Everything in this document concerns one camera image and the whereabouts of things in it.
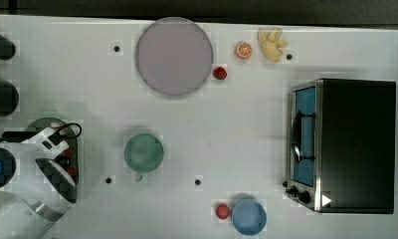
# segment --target blue cup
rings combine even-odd
[[[243,200],[233,210],[234,227],[243,235],[260,233],[267,224],[267,212],[255,200]]]

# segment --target gray plate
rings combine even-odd
[[[143,80],[167,96],[199,89],[211,72],[213,52],[205,32],[184,18],[163,18],[150,25],[136,47]]]

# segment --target citrus slice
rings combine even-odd
[[[252,56],[252,46],[247,42],[241,42],[236,47],[236,56],[241,59],[248,59]]]

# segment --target strawberry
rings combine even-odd
[[[214,70],[214,78],[217,80],[224,80],[227,78],[227,71],[222,68],[219,67],[217,69]]]

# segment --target white table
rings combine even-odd
[[[398,238],[398,116],[394,214],[314,214],[281,186],[290,87],[320,77],[398,86],[398,31],[282,27],[285,54],[294,58],[272,64],[258,45],[260,26],[199,24],[229,77],[171,100],[146,86],[134,64],[136,41],[150,23],[0,16],[0,32],[18,46],[11,61],[0,61],[0,79],[21,97],[17,111],[0,119],[0,134],[46,116],[85,130],[79,201],[44,238],[242,238],[213,215],[217,202],[233,202],[240,192],[267,210],[260,238]],[[241,40],[255,50],[244,64],[233,54]],[[138,127],[165,146],[163,163],[141,182],[123,159]],[[199,187],[196,177],[203,178]]]

